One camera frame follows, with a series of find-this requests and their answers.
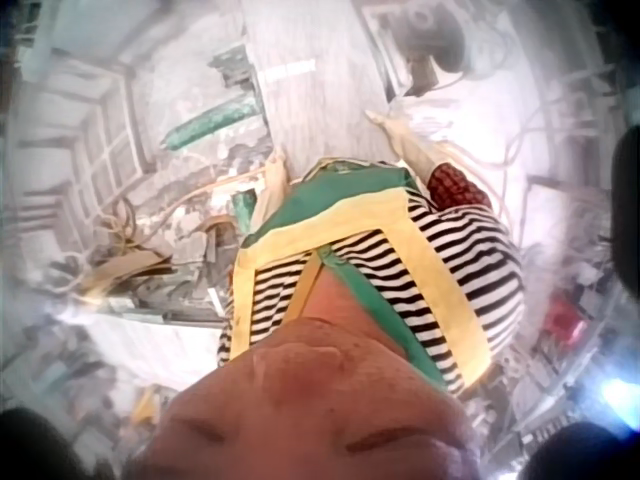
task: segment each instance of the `wooden board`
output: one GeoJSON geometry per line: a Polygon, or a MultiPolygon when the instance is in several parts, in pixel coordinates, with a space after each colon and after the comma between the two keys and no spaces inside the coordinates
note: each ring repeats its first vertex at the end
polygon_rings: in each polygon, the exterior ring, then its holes
{"type": "Polygon", "coordinates": [[[323,156],[395,161],[364,110],[388,105],[371,45],[348,0],[242,0],[274,145],[292,179],[323,156]]]}

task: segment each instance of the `eye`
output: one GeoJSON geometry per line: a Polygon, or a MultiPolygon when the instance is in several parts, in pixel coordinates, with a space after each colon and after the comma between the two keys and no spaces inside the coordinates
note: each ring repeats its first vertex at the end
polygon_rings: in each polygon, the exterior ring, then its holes
{"type": "Polygon", "coordinates": [[[224,443],[224,435],[222,435],[215,427],[208,425],[206,422],[192,420],[188,418],[174,419],[173,423],[176,427],[179,427],[183,432],[192,436],[196,436],[201,440],[206,440],[210,443],[222,444],[224,443]]]}
{"type": "Polygon", "coordinates": [[[377,448],[382,448],[394,442],[399,442],[412,437],[431,438],[429,432],[419,427],[396,427],[385,430],[378,430],[363,438],[346,445],[345,449],[351,454],[368,452],[377,448]]]}

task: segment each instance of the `blue light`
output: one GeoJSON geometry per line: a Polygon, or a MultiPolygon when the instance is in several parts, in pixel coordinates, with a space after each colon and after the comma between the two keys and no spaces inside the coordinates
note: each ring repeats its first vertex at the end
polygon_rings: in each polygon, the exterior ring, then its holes
{"type": "Polygon", "coordinates": [[[602,386],[602,396],[624,423],[640,432],[640,385],[609,380],[602,386]]]}

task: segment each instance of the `red patterned sleeve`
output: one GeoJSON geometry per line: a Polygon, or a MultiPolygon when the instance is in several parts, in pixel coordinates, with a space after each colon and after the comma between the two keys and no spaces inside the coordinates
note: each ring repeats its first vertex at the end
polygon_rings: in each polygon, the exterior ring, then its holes
{"type": "Polygon", "coordinates": [[[436,167],[429,178],[427,190],[431,194],[431,200],[441,210],[463,205],[484,205],[491,208],[489,196],[449,163],[436,167]]]}

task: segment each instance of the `black and white striped shirt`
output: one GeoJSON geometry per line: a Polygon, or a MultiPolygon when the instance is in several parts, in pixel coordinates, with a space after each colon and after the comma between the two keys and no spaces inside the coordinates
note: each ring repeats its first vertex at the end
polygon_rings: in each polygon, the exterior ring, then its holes
{"type": "MultiPolygon", "coordinates": [[[[492,356],[506,345],[523,315],[523,282],[516,247],[506,228],[484,206],[438,211],[407,188],[409,216],[440,255],[482,324],[492,356]]],[[[331,244],[334,253],[358,268],[406,322],[440,369],[450,393],[464,382],[429,305],[380,230],[331,244]]],[[[294,255],[256,273],[250,345],[282,323],[311,252],[294,255]]],[[[229,360],[231,325],[220,337],[218,362],[229,360]]]]}

